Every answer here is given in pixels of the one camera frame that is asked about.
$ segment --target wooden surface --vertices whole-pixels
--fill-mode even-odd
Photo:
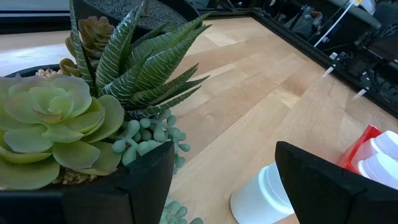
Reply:
[[[331,162],[373,124],[398,131],[395,118],[355,92],[251,18],[206,21],[173,76],[200,63],[195,78],[211,75],[173,109],[192,150],[170,192],[187,218],[236,223],[229,197],[274,161],[287,141]],[[68,32],[0,35],[0,75],[71,57]],[[299,223],[294,215],[278,224]]]

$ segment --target white bottle cap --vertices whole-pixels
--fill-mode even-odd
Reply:
[[[393,159],[398,159],[398,134],[386,131],[375,138],[375,143],[384,154]]]
[[[358,169],[364,177],[398,190],[398,162],[393,158],[378,153],[359,161]]]

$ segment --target light wood grain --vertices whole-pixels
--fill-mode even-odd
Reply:
[[[287,141],[331,162],[367,125],[398,131],[391,115],[355,92],[251,18],[213,24],[188,51],[172,77],[196,63],[193,79],[210,76],[173,108],[192,150],[170,193],[188,207],[187,218],[236,223],[229,197],[274,161]],[[68,32],[0,35],[0,75],[71,57]],[[292,215],[278,224],[299,223]]]

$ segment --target black frame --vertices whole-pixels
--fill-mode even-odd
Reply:
[[[271,30],[273,33],[277,34],[279,37],[284,39],[286,42],[288,42],[290,45],[293,45],[295,48],[297,48],[299,51],[301,51],[303,54],[308,56],[310,59],[315,61],[317,64],[321,65],[323,68],[328,69],[331,67],[333,60],[324,54],[321,50],[315,48],[312,44],[308,43],[306,40],[303,40],[301,37],[298,35],[294,34],[291,30],[288,30],[284,26],[280,25],[275,19],[273,19],[271,16],[267,16],[267,14],[261,14],[258,13],[257,11],[253,9],[235,9],[233,11],[229,11],[227,9],[198,9],[199,14],[205,14],[208,12],[211,12],[210,16],[207,19],[227,19],[227,18],[237,18],[237,17],[252,17],[256,21],[258,21],[260,24]],[[46,29],[49,29],[47,31],[54,31],[54,30],[59,30],[59,29],[52,29],[52,26],[49,26],[46,24],[44,21],[41,21],[42,18],[38,19],[37,25],[43,25]],[[4,23],[2,18],[0,17],[0,25]],[[65,30],[68,30],[70,28],[70,25],[64,26],[62,25],[62,22],[59,23],[60,27],[62,26],[63,28],[66,28]],[[357,79],[355,79],[352,75],[349,74],[349,72],[341,69],[341,68],[335,68],[333,73],[332,73],[336,78],[339,80],[343,81],[345,84],[350,86],[353,90],[359,91],[363,89],[363,84]],[[386,101],[379,93],[377,93],[375,90],[372,88],[368,90],[365,95],[366,98],[371,100],[373,103],[393,115],[395,118],[398,118],[398,109],[394,108],[393,105],[391,105],[388,101]]]

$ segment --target white tube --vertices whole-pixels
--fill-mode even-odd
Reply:
[[[333,24],[333,26],[321,37],[321,39],[318,40],[318,42],[314,45],[314,47],[317,47],[318,44],[323,40],[323,38],[325,38],[330,31],[335,28],[335,26],[337,25],[337,23],[339,23],[339,21],[341,20],[341,18],[343,18],[343,16],[348,12],[348,10],[351,8],[351,6],[354,4],[355,0],[351,0],[351,3],[348,5],[348,7],[346,8],[346,10],[342,13],[342,15],[337,19],[337,21]]]

